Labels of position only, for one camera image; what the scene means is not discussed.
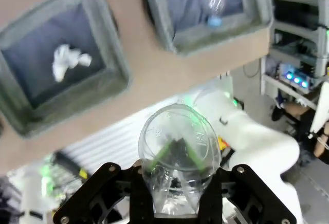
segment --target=cable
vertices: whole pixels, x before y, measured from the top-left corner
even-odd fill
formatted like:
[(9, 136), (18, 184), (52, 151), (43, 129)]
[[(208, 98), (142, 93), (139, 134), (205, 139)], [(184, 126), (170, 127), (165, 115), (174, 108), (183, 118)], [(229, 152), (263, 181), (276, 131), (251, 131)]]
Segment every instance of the cable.
[(259, 60), (258, 69), (257, 69), (257, 72), (256, 72), (254, 75), (248, 75), (247, 72), (246, 72), (246, 68), (245, 68), (245, 67), (246, 67), (246, 65), (243, 65), (243, 66), (242, 66), (243, 74), (244, 74), (247, 78), (252, 79), (252, 78), (256, 77), (256, 76), (258, 75), (258, 73), (260, 72), (260, 70), (261, 70), (261, 61)]
[(322, 141), (322, 139), (320, 137), (317, 138), (318, 142), (321, 143), (326, 150), (329, 150), (329, 145), (325, 142)]
[(318, 26), (323, 28), (323, 29), (329, 30), (329, 27), (324, 25), (324, 24), (318, 24)]

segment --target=crumpled white paper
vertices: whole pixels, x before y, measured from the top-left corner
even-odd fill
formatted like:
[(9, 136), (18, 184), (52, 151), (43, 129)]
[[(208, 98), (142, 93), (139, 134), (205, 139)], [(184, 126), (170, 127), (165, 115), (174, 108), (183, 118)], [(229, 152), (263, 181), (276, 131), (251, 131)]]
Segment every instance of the crumpled white paper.
[(56, 82), (62, 82), (69, 68), (75, 68), (78, 64), (88, 67), (92, 60), (93, 58), (89, 54), (81, 54), (80, 50), (70, 49), (69, 45), (63, 44), (54, 52), (52, 74)]

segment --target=black bracket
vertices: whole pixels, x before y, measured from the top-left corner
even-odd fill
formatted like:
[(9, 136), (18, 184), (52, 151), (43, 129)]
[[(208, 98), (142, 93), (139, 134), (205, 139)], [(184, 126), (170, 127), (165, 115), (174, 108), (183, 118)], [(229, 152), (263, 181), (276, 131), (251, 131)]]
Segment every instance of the black bracket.
[(194, 219), (155, 218), (153, 199), (141, 167), (122, 171), (106, 163), (54, 215), (55, 224), (109, 223), (118, 216), (113, 207), (130, 196), (130, 223), (222, 224), (222, 198), (233, 203), (249, 224), (296, 224), (296, 218), (247, 165), (231, 172), (218, 169), (199, 202)]

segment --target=clear plastic cup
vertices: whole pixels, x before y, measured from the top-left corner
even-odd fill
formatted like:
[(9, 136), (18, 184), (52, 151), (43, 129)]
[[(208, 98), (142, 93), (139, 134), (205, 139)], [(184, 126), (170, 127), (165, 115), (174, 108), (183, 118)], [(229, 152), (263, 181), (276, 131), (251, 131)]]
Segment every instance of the clear plastic cup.
[(200, 197), (221, 161), (209, 122), (184, 104), (164, 107), (147, 120), (138, 150), (154, 213), (196, 214)]

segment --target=metal rack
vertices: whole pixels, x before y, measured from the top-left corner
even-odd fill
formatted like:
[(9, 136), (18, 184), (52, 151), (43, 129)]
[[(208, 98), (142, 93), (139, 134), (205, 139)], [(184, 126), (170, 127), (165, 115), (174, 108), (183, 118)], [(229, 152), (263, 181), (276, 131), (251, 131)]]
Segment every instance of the metal rack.
[[(327, 57), (329, 54), (329, 40), (327, 36), (327, 31), (329, 27), (329, 0), (278, 0), (278, 1), (287, 1), (287, 2), (295, 2), (302, 3), (311, 6), (318, 7), (319, 9), (319, 21), (318, 21), (318, 29), (311, 30), (308, 28), (303, 28), (300, 26), (292, 25), (289, 23), (275, 21), (273, 24), (272, 31), (274, 33), (275, 30), (280, 30), (284, 32), (288, 32), (290, 34), (294, 34), (300, 36), (301, 38), (305, 38), (314, 42), (317, 45), (317, 59), (315, 60), (315, 72), (314, 77), (321, 77), (325, 74), (325, 67), (327, 64)], [(271, 52), (271, 54), (275, 54), (275, 58), (278, 57), (278, 60), (282, 60), (286, 63), (292, 63), (294, 66), (298, 65), (298, 61), (305, 62), (306, 64), (310, 64), (307, 60), (305, 61), (304, 57), (298, 57), (300, 59), (296, 59), (296, 56), (281, 52), (281, 55), (278, 55), (278, 52)]]
[(270, 76), (267, 76), (267, 75), (264, 75), (263, 78), (267, 83), (274, 85), (278, 89), (284, 91), (285, 93), (296, 98), (297, 100), (302, 100), (303, 103), (305, 103), (310, 108), (312, 108), (314, 110), (317, 109), (317, 105), (312, 100), (309, 100), (309, 99), (305, 98), (303, 95), (297, 93), (292, 88), (290, 88), (287, 84), (281, 82), (280, 80), (276, 80)]

